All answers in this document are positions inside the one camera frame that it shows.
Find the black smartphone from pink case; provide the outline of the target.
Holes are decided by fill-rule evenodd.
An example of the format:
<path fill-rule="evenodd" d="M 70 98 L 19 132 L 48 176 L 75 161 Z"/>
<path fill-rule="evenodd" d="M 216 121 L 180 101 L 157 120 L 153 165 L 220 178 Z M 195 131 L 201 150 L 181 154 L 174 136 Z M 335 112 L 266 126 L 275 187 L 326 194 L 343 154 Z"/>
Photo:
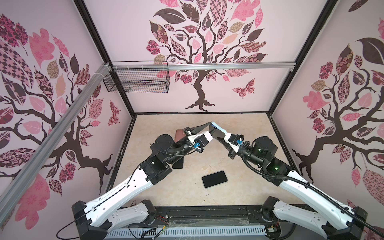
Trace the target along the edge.
<path fill-rule="evenodd" d="M 172 165 L 173 169 L 183 169 L 184 168 L 184 158 L 180 158 L 177 162 Z"/>

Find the pink silicone phone case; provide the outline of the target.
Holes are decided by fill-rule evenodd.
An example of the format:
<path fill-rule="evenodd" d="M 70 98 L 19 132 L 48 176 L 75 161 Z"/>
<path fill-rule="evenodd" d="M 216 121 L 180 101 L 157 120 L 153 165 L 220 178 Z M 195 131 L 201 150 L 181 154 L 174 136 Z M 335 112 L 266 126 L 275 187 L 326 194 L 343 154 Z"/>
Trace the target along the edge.
<path fill-rule="evenodd" d="M 186 144 L 186 143 L 188 143 L 188 137 L 185 134 L 184 130 L 182 130 L 182 129 L 176 130 L 175 143 L 176 144 Z"/>

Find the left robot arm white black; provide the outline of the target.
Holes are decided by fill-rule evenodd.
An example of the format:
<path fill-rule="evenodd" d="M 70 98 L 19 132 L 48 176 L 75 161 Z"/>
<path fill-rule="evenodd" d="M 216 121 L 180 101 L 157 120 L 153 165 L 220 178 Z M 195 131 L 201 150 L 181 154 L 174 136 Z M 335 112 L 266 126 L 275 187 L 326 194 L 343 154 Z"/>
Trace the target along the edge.
<path fill-rule="evenodd" d="M 108 233 L 131 224 L 150 224 L 157 210 L 150 200 L 125 207 L 141 192 L 153 187 L 172 172 L 171 165 L 194 151 L 202 152 L 213 139 L 205 131 L 210 124 L 185 128 L 185 136 L 179 141 L 163 134 L 150 145 L 151 155 L 141 162 L 131 176 L 87 203 L 78 201 L 72 206 L 75 224 L 81 240 L 103 240 Z"/>

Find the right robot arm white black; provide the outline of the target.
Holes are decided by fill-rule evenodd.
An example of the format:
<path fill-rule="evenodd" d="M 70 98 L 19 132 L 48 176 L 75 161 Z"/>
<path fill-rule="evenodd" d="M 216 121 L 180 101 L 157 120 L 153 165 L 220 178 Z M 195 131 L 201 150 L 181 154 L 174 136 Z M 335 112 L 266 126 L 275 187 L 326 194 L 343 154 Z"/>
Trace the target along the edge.
<path fill-rule="evenodd" d="M 327 240 L 359 240 L 362 237 L 367 212 L 331 198 L 302 178 L 289 165 L 275 157 L 278 147 L 269 137 L 259 137 L 250 143 L 242 135 L 226 134 L 224 142 L 229 146 L 231 158 L 240 156 L 250 170 L 312 208 L 311 211 L 305 210 L 269 197 L 262 209 L 266 220 L 276 218 L 289 221 Z"/>

